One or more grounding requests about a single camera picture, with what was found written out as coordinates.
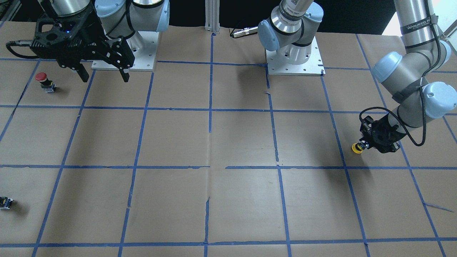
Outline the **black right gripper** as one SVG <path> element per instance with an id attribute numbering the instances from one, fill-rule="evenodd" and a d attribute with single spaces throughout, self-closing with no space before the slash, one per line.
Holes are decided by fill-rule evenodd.
<path id="1" fill-rule="evenodd" d="M 90 75 L 81 60 L 102 60 L 119 70 L 125 83 L 134 54 L 124 37 L 110 40 L 94 7 L 60 16 L 53 7 L 44 7 L 36 21 L 30 49 L 41 59 L 57 60 L 59 65 L 76 71 L 83 82 Z"/>

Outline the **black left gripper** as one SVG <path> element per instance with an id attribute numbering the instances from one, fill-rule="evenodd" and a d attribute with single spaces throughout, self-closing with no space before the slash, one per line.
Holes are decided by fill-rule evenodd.
<path id="1" fill-rule="evenodd" d="M 366 116 L 361 120 L 360 150 L 374 147 L 380 153 L 396 152 L 400 148 L 397 128 L 398 125 L 390 125 L 388 115 L 376 121 L 371 116 Z"/>

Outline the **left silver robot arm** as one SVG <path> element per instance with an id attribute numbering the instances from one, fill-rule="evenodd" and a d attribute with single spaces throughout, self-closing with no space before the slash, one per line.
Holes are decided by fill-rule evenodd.
<path id="1" fill-rule="evenodd" d="M 426 76 L 450 59 L 451 48 L 440 39 L 438 17 L 430 0 L 394 2 L 406 53 L 390 52 L 372 68 L 372 74 L 398 103 L 379 120 L 362 117 L 359 142 L 354 153 L 375 148 L 396 152 L 405 136 L 416 146 L 424 145 L 427 124 L 456 108 L 456 90 L 444 82 L 429 82 Z M 323 9 L 312 0 L 282 0 L 270 17 L 258 24 L 258 37 L 269 52 L 283 54 L 291 65 L 307 61 L 311 44 L 322 22 Z"/>

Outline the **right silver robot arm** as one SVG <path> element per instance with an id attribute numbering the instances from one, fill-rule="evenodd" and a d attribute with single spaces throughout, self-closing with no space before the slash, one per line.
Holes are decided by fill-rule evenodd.
<path id="1" fill-rule="evenodd" d="M 124 82 L 129 71 L 153 71 L 159 34 L 169 26 L 168 0 L 41 0 L 29 48 L 44 60 L 75 71 L 83 82 L 93 68 L 117 70 Z"/>

